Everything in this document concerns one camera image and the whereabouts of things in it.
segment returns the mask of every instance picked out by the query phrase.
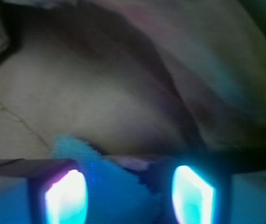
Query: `beige surface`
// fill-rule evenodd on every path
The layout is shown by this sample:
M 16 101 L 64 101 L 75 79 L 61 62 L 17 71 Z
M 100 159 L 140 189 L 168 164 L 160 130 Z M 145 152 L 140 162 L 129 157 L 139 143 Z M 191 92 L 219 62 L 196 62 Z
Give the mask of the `beige surface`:
M 240 15 L 229 28 L 221 30 L 227 25 L 221 20 L 209 32 L 200 29 L 195 8 L 207 23 L 228 12 L 227 5 L 209 18 L 202 1 L 180 8 L 184 17 L 175 4 L 148 1 L 122 11 L 117 1 L 94 2 L 125 15 L 154 44 L 119 15 L 89 3 L 51 13 L 4 7 L 15 51 L 0 63 L 7 109 L 0 111 L 2 158 L 47 156 L 61 134 L 111 154 L 179 152 L 186 141 L 197 147 L 200 137 L 180 95 L 210 150 L 266 146 L 266 41 L 239 5 L 232 3 L 230 16 Z M 142 14 L 134 14 L 138 9 Z

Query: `wrinkled cloth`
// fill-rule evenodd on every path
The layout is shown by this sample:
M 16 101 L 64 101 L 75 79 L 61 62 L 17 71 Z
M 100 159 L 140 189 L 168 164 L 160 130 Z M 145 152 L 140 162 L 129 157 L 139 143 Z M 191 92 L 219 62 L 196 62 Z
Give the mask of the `wrinkled cloth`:
M 7 10 L 23 36 L 0 65 L 18 81 L 0 95 L 49 144 L 74 133 L 111 154 L 266 147 L 266 39 L 237 1 L 8 2 L 35 8 Z

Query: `dark object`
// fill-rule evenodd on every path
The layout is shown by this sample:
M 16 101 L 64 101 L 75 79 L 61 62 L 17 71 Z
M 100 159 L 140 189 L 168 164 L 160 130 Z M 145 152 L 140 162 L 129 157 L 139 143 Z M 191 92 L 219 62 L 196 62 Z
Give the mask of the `dark object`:
M 23 177 L 28 181 L 32 223 L 43 223 L 44 194 L 52 183 L 59 181 L 68 171 L 79 169 L 74 160 L 0 160 L 0 176 Z

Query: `blue led light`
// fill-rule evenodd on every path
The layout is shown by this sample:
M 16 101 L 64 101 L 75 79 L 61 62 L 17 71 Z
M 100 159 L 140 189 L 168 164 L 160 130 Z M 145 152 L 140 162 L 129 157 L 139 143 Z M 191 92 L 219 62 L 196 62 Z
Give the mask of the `blue led light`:
M 47 224 L 84 224 L 88 192 L 84 175 L 69 171 L 45 193 Z
M 211 224 L 215 189 L 188 166 L 179 166 L 172 180 L 172 203 L 180 224 Z

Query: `blue cloth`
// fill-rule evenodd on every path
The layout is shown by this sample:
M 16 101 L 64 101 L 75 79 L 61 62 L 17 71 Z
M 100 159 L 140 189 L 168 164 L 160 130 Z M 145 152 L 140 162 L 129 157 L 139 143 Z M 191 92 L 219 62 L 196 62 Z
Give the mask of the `blue cloth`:
M 77 161 L 89 191 L 86 224 L 151 224 L 159 214 L 160 195 L 152 195 L 137 176 L 105 160 L 87 142 L 59 137 L 54 159 Z

